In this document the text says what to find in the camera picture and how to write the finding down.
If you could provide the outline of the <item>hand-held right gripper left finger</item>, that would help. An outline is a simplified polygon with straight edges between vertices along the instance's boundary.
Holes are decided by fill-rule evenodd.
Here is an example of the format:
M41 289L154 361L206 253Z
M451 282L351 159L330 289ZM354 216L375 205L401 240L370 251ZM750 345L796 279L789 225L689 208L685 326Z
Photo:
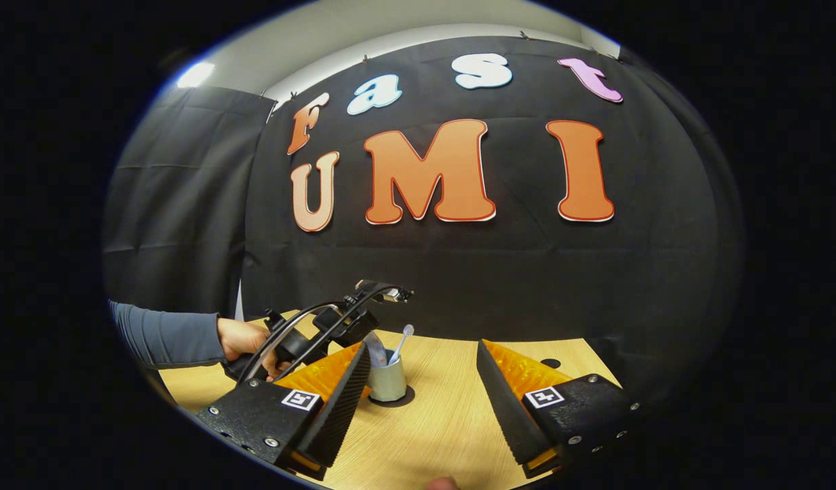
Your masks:
M358 342L277 382L242 382L196 416L257 459L322 480L339 454L370 369L370 353Z

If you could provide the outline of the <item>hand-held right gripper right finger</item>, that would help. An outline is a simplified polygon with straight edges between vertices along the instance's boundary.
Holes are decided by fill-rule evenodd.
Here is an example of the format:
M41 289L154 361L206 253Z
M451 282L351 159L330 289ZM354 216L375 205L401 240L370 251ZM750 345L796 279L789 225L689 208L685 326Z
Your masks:
M639 422L639 402L600 374L568 376L487 339L479 341L476 367L527 478L609 452Z

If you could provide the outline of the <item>white toothpaste tube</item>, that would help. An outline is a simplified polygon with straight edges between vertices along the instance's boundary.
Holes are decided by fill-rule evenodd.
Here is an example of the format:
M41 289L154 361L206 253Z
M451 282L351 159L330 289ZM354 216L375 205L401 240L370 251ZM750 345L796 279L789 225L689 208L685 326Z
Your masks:
M384 368L388 365L387 350L375 331L370 331L364 337L363 344L370 354L370 363L373 369Z

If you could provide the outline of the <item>blue cup with wooden handle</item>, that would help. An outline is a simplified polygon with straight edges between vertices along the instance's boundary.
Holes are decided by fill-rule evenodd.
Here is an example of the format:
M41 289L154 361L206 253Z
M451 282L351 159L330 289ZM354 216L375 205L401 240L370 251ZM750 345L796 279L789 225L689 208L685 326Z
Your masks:
M370 388L369 397L378 402L395 402L405 397L407 382L404 363L401 359L392 361L393 350L384 350L387 364L381 367L371 367L367 385Z

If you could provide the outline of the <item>dark round coaster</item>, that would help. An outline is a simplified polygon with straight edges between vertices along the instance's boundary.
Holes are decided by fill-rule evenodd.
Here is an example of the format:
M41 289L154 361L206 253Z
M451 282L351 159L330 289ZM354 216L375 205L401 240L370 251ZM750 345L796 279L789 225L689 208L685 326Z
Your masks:
M388 401L388 402L382 402L382 401L377 400L377 399L373 398L372 396L370 396L370 397L368 397L368 400L372 404L376 404L376 406L380 406L380 407L384 407L384 408L397 408L397 407L406 406L406 404L411 403L412 400L414 400L415 396L416 396L416 394L415 394L414 388L410 387L409 385L406 385L405 394L404 394L403 397L400 397L399 399L396 399L396 400L393 400L393 401Z

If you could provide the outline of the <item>white toothbrush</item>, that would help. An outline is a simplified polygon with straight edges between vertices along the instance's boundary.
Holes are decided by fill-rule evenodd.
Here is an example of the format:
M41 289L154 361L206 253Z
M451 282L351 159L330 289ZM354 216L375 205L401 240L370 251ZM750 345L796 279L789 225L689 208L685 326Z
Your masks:
M414 332L415 332L415 329L414 329L413 325L405 325L404 329L402 329L402 335L401 335L401 338L399 340L399 343L398 343L396 349L393 351L392 356L390 357L390 360L388 362L388 365L395 365L395 363L398 362L398 360L400 360L400 353L402 351L402 348L404 347L404 344L405 344L406 340L409 337L411 337L412 335L414 335Z

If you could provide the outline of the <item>wooden desktop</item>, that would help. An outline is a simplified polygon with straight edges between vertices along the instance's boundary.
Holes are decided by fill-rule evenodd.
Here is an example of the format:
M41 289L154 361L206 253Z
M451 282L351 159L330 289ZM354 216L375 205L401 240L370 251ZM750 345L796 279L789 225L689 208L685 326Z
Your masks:
M404 325L415 327L402 350L415 397L397 407L362 399L324 480L334 490L424 490L451 476L462 490L508 490L536 478L516 464L476 367L477 341L436 337L417 320L382 323L378 337L396 348ZM585 339L493 342L536 361L556 359L568 376L600 374L622 385ZM235 381L221 366L159 370L175 402L191 413L228 393Z

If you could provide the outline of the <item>black backdrop cloth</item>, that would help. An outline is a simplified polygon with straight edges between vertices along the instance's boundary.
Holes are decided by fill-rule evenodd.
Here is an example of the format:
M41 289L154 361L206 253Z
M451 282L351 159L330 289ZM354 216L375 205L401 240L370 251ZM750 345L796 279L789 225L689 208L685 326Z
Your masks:
M113 171L107 294L166 311L296 310L361 279L416 292L381 325L585 338L648 406L719 344L744 249L703 116L639 59L466 37L290 96L171 88Z

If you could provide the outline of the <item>ceiling light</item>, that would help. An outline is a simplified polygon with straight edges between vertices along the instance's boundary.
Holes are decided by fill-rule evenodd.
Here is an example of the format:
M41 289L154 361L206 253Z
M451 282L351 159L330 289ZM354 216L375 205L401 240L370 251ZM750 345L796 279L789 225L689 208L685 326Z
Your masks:
M215 71L215 64L203 61L191 65L185 69L175 81L175 86L178 88L193 88L201 86L204 81L209 78Z

